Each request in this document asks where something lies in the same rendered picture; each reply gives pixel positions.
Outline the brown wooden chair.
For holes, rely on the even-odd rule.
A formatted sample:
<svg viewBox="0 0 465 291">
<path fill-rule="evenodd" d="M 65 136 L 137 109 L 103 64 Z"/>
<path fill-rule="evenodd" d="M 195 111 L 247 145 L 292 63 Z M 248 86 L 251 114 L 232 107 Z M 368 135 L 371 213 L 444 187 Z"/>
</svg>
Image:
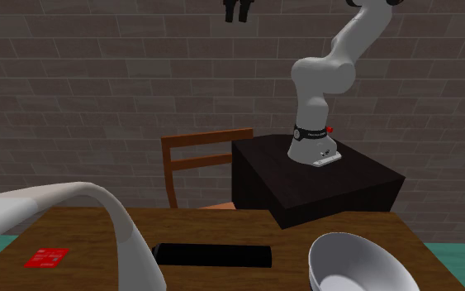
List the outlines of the brown wooden chair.
<svg viewBox="0 0 465 291">
<path fill-rule="evenodd" d="M 252 128 L 240 128 L 225 131 L 210 131 L 179 136 L 162 136 L 162 157 L 164 166 L 164 182 L 171 208 L 178 208 L 178 201 L 173 184 L 173 172 L 185 169 L 195 169 L 214 165 L 229 164 L 232 162 L 232 154 L 206 155 L 181 160 L 173 160 L 171 150 L 173 148 L 186 146 L 201 146 L 227 141 L 238 141 L 252 139 L 254 131 Z"/>
</svg>

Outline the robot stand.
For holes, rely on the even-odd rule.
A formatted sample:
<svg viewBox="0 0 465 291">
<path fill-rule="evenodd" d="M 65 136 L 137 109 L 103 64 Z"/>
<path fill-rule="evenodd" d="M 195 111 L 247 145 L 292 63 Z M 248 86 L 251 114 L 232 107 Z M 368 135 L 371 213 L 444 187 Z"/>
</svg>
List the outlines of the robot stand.
<svg viewBox="0 0 465 291">
<path fill-rule="evenodd" d="M 389 212 L 406 179 L 338 142 L 341 158 L 315 167 L 287 156 L 289 135 L 231 142 L 231 192 L 238 209 L 268 210 L 289 228 L 344 211 Z"/>
</svg>

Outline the brown wooden table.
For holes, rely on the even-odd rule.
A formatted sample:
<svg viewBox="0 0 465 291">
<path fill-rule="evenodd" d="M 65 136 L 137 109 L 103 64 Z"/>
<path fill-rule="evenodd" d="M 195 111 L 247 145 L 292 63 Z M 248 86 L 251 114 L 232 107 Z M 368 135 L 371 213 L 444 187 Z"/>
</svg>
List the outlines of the brown wooden table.
<svg viewBox="0 0 465 291">
<path fill-rule="evenodd" d="M 375 242 L 410 272 L 420 291 L 465 291 L 392 212 L 342 212 L 282 229 L 266 210 L 132 208 L 150 246 L 160 242 L 270 246 L 271 268 L 162 267 L 168 291 L 310 291 L 308 252 L 341 231 Z M 41 248 L 67 248 L 55 268 L 25 268 Z M 118 291 L 116 240 L 103 208 L 51 208 L 0 252 L 0 291 Z"/>
</svg>

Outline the black flat bar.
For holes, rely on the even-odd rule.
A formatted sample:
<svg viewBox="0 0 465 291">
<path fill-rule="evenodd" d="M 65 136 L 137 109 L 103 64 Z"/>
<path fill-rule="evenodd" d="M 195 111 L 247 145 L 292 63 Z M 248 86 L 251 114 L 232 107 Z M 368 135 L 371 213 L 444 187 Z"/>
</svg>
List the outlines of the black flat bar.
<svg viewBox="0 0 465 291">
<path fill-rule="evenodd" d="M 272 267 L 270 246 L 159 243 L 151 251 L 159 265 Z"/>
</svg>

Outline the white curved lamp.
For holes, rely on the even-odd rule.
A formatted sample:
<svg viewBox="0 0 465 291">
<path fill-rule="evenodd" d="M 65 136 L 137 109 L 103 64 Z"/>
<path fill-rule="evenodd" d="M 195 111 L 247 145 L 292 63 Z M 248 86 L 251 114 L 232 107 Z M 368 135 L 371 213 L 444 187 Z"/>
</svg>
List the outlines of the white curved lamp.
<svg viewBox="0 0 465 291">
<path fill-rule="evenodd" d="M 112 193 L 96 184 L 47 184 L 0 193 L 0 235 L 36 213 L 77 196 L 95 198 L 112 220 L 118 257 L 118 291 L 167 291 L 152 251 L 129 213 Z"/>
</svg>

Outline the white bowl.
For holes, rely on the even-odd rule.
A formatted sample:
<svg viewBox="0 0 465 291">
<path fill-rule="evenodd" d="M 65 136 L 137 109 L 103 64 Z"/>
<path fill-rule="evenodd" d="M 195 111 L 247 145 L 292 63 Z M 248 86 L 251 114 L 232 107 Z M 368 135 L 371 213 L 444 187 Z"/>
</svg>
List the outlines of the white bowl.
<svg viewBox="0 0 465 291">
<path fill-rule="evenodd" d="M 392 254 L 346 232 L 319 236 L 309 249 L 308 266 L 310 291 L 420 291 Z"/>
</svg>

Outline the red card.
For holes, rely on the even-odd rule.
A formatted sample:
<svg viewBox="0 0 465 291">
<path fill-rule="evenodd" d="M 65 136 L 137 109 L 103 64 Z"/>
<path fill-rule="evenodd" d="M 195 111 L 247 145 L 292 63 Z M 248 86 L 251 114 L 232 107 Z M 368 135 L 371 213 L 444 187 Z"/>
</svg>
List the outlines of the red card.
<svg viewBox="0 0 465 291">
<path fill-rule="evenodd" d="M 67 255 L 67 248 L 41 248 L 25 264 L 25 268 L 55 268 Z"/>
</svg>

